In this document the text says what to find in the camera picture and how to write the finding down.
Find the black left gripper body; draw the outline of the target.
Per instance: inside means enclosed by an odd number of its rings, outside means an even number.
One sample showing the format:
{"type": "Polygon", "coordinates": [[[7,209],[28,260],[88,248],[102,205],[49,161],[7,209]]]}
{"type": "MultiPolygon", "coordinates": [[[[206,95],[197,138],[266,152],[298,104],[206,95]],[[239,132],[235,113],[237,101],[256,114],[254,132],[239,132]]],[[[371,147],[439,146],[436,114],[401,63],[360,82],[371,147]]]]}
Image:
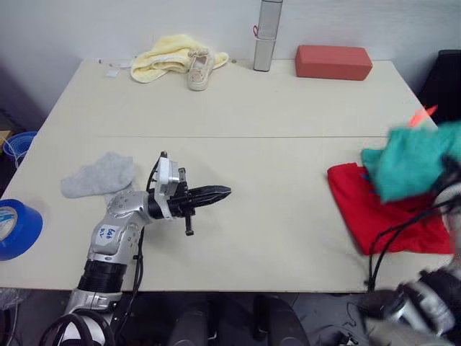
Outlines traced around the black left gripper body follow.
{"type": "Polygon", "coordinates": [[[187,181],[184,180],[178,184],[176,192],[168,201],[171,215],[185,220],[185,234],[187,236],[194,234],[192,216],[195,215],[195,197],[194,190],[190,190],[187,181]]]}

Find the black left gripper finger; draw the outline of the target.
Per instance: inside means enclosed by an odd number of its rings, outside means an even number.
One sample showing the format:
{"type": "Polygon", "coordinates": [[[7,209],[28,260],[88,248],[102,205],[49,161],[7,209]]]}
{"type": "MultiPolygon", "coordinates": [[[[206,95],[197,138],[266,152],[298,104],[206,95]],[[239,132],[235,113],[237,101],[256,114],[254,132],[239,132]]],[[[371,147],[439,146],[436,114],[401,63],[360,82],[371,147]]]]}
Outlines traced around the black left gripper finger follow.
{"type": "Polygon", "coordinates": [[[191,197],[191,204],[193,208],[200,208],[206,205],[212,205],[217,203],[225,198],[227,198],[227,194],[199,194],[193,195],[191,197]]]}
{"type": "Polygon", "coordinates": [[[193,199],[224,199],[231,194],[231,188],[222,185],[206,185],[189,190],[193,199]]]}

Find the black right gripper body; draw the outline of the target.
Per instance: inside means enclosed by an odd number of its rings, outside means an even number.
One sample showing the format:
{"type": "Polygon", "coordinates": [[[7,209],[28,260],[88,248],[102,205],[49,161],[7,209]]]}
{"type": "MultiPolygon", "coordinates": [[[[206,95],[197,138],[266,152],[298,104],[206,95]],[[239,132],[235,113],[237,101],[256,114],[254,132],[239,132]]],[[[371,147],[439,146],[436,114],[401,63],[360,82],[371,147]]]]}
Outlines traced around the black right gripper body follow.
{"type": "Polygon", "coordinates": [[[451,185],[460,183],[460,162],[455,157],[444,154],[442,167],[442,173],[437,180],[439,189],[446,189],[451,185]]]}

